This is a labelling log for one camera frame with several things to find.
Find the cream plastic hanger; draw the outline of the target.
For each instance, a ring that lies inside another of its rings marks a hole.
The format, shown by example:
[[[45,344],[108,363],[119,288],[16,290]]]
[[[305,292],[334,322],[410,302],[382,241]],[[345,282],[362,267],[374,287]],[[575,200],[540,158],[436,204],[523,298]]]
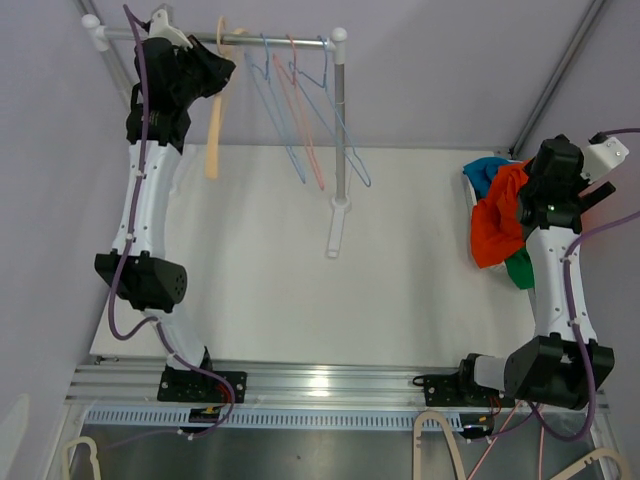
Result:
[[[223,36],[227,33],[226,19],[224,16],[220,16],[216,28],[217,54],[226,60],[236,62],[239,59],[240,48],[235,45],[227,45],[224,42]],[[223,129],[226,110],[232,97],[233,86],[233,77],[230,77],[227,86],[213,97],[204,167],[205,177],[209,180],[218,178],[220,134]]]

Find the blue t shirt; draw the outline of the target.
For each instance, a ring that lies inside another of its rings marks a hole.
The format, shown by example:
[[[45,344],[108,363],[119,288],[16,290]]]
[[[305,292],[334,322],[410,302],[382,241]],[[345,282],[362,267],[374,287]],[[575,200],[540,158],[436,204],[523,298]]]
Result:
[[[510,161],[507,159],[491,156],[479,158],[463,167],[463,174],[470,181],[477,199],[487,196],[499,168],[508,164]]]

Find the orange t shirt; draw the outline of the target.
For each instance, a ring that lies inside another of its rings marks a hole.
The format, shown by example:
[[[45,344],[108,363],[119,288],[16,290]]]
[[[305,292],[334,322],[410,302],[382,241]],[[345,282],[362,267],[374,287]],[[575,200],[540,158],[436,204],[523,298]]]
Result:
[[[487,195],[472,210],[471,254],[481,269],[503,263],[524,247],[516,214],[518,193],[529,179],[525,166],[509,163],[499,167]]]

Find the pink wire hanger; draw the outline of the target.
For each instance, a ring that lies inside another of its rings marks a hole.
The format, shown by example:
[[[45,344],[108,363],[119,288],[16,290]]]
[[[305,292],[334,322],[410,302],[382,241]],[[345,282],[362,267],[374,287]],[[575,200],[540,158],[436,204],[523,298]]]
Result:
[[[304,107],[304,102],[302,99],[302,92],[296,74],[297,50],[293,37],[291,35],[286,35],[286,38],[292,51],[292,67],[290,67],[288,70],[285,70],[283,62],[276,54],[272,55],[272,60],[274,62],[278,81],[292,115],[296,131],[298,132],[298,135],[302,140],[303,147],[312,172],[314,174],[316,183],[320,190],[324,191],[326,184],[321,167],[316,157],[311,126],[306,114],[306,109]]]

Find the green t shirt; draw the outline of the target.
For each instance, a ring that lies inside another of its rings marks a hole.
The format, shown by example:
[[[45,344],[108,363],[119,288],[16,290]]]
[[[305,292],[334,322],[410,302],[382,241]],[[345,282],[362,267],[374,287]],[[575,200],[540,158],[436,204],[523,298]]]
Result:
[[[535,286],[533,266],[525,247],[504,261],[507,274],[520,290],[529,290]]]

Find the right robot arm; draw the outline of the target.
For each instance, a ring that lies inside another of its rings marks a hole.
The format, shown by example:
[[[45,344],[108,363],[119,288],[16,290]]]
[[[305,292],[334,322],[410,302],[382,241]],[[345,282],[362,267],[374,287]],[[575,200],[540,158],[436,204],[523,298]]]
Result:
[[[543,141],[524,166],[515,217],[534,274],[534,334],[506,358],[470,354],[462,360],[455,392],[464,403],[501,393],[571,410],[594,408],[615,359],[600,345],[587,312],[581,216],[614,193],[603,178],[627,154],[610,134],[596,134],[585,147],[558,135]]]

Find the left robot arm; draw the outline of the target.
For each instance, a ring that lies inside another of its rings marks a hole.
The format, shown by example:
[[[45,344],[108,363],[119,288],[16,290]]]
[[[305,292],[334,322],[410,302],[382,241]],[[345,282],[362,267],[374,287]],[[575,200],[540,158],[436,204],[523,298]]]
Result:
[[[138,41],[134,66],[139,81],[126,119],[129,177],[120,228],[107,254],[94,267],[109,285],[111,335],[132,339],[151,326],[167,354],[166,365],[185,371],[180,389],[194,401],[215,389],[210,356],[181,303],[188,277],[166,255],[166,217],[177,167],[191,125],[189,109],[220,93],[235,65],[190,35],[184,45],[150,36]]]

